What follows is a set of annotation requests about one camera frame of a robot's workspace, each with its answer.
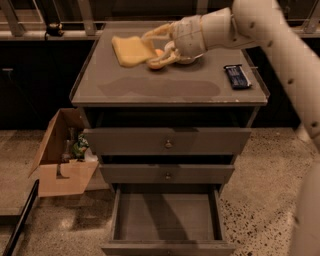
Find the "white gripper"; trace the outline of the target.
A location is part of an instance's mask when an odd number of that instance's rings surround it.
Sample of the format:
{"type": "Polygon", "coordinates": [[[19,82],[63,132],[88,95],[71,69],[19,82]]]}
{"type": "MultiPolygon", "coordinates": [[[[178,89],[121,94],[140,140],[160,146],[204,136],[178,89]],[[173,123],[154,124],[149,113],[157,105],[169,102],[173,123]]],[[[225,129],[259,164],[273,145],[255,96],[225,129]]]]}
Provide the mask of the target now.
{"type": "Polygon", "coordinates": [[[166,23],[143,34],[141,39],[169,40],[163,49],[160,64],[163,67],[177,62],[181,56],[196,58],[206,52],[202,34],[201,16],[184,17],[173,24],[166,23]]]}

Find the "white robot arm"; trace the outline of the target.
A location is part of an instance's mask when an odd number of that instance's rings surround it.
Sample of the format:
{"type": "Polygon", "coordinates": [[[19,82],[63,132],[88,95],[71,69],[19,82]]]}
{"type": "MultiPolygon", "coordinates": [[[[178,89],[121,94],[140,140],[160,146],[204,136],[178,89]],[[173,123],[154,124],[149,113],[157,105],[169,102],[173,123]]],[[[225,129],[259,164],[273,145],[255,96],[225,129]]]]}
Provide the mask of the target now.
{"type": "MultiPolygon", "coordinates": [[[[162,25],[142,39],[172,41],[173,62],[216,48],[261,47],[320,150],[320,59],[288,26],[276,0],[233,0],[228,8],[162,25]]],[[[290,256],[320,256],[320,154],[298,195],[290,256]]]]}

